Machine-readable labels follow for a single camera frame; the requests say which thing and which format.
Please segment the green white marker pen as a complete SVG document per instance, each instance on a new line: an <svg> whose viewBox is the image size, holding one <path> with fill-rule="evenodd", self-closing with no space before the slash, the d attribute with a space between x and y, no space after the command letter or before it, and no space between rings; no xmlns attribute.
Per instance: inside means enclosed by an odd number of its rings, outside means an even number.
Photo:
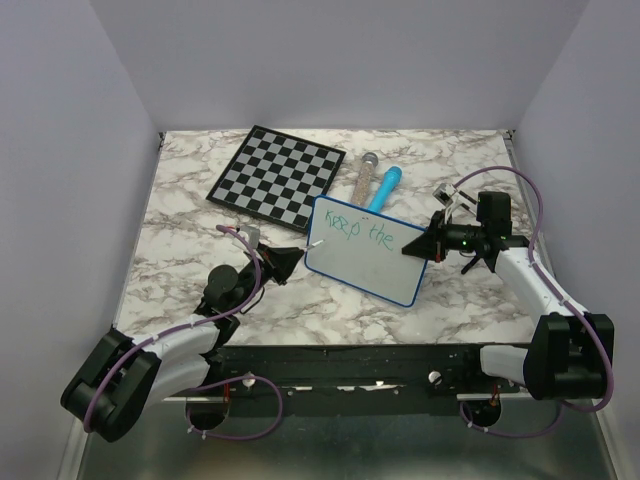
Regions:
<svg viewBox="0 0 640 480"><path fill-rule="evenodd" d="M305 250L305 251L309 251L309 250L312 250L312 249L314 249L314 248L317 248L317 247L318 247L318 246L320 246L322 243L324 243L324 241L325 241L324 239L321 239L321 240L317 240L317 241L315 241L315 242L312 242L312 243L310 243L309 245L305 246L304 250Z"/></svg>

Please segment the blue framed whiteboard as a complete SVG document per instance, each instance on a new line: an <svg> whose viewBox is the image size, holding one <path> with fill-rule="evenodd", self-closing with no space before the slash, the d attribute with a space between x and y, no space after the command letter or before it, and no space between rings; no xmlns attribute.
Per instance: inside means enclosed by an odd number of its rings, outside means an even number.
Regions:
<svg viewBox="0 0 640 480"><path fill-rule="evenodd" d="M424 229L325 196L313 205L305 266L402 307L415 303L427 262L401 249Z"/></svg>

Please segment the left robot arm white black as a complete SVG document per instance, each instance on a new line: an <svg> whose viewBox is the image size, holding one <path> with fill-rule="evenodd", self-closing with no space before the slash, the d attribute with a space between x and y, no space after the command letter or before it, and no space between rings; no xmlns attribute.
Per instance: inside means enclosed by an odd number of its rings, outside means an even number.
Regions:
<svg viewBox="0 0 640 480"><path fill-rule="evenodd" d="M145 339L111 328L63 390L61 406L108 442L127 434L144 409L176 393L214 393L220 368L208 357L240 325L252 292L269 281L284 285L305 251L260 243L256 259L240 271L219 265L210 271L200 303L183 328L171 327Z"/></svg>

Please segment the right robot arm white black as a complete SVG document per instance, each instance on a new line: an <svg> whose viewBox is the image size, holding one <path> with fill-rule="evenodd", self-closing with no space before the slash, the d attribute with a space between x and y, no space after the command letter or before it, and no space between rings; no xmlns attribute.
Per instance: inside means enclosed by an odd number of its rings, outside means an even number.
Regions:
<svg viewBox="0 0 640 480"><path fill-rule="evenodd" d="M476 220L458 225L447 210L439 210L402 249L406 256L436 263L451 251L472 254L474 263L484 262L513 291L536 323L527 347L482 347L479 357L461 365L462 384L480 392L498 377L525 387L537 400L607 399L612 321L573 303L549 278L529 240L512 232L508 194L479 193Z"/></svg>

